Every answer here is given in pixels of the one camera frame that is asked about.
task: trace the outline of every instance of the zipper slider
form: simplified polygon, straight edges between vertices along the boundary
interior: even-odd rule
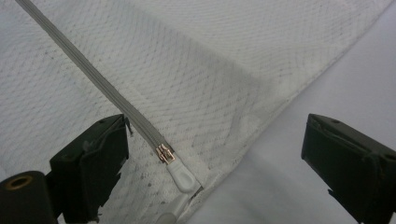
[[[166,164],[169,165],[175,160],[175,156],[172,154],[171,149],[167,148],[164,144],[160,144],[155,150],[162,162],[166,162]]]

